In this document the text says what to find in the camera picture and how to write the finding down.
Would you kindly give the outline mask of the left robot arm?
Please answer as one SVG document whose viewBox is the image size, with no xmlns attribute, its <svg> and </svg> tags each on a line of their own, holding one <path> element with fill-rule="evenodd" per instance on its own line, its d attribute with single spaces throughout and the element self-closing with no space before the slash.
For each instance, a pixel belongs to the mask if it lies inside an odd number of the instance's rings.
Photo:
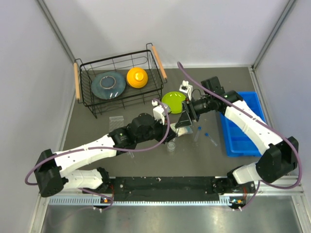
<svg viewBox="0 0 311 233">
<path fill-rule="evenodd" d="M 101 138 L 67 151 L 43 151 L 34 170 L 39 193 L 51 197 L 63 189 L 88 188 L 106 192 L 110 188 L 105 169 L 81 171 L 80 168 L 105 158 L 135 152 L 139 143 L 156 140 L 165 144 L 177 134 L 167 117 L 142 113 L 127 126 L 116 128 Z"/>
</svg>

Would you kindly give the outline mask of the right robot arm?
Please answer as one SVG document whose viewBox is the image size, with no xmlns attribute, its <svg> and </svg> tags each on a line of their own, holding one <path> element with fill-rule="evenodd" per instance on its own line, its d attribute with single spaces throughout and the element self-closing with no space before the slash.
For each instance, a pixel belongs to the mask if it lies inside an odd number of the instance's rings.
<svg viewBox="0 0 311 233">
<path fill-rule="evenodd" d="M 294 137 L 280 136 L 247 105 L 236 91 L 226 92 L 217 77 L 198 84 L 205 94 L 192 97 L 193 87 L 183 81 L 179 87 L 188 95 L 182 102 L 182 113 L 176 128 L 186 127 L 198 121 L 200 115 L 211 111 L 221 113 L 232 121 L 255 144 L 261 158 L 256 163 L 237 167 L 227 174 L 227 187 L 232 192 L 240 191 L 245 183 L 262 181 L 274 186 L 274 182 L 295 169 L 301 169 L 298 156 L 298 141 Z"/>
</svg>

